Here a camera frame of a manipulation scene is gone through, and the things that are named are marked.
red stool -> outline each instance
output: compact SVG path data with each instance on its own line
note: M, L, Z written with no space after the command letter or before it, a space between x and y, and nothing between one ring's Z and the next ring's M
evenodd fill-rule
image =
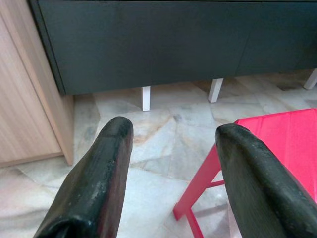
M235 123L262 140L317 203L317 109L239 119ZM206 188L224 184L212 182L220 170L214 145L173 209L177 220L186 215L195 238L204 236L191 208Z

stool leg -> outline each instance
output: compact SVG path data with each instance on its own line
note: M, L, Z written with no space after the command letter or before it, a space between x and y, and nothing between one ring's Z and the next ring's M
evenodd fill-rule
M176 220L179 220L185 214L190 212L191 207L203 194L206 188L211 184L211 181L221 170L216 145L212 147L205 161L200 166L194 178L188 185L183 196L175 205L173 212Z

stool seat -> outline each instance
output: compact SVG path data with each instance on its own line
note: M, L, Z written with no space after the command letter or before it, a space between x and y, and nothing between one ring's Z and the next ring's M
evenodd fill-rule
M262 140L317 203L317 109L239 119Z

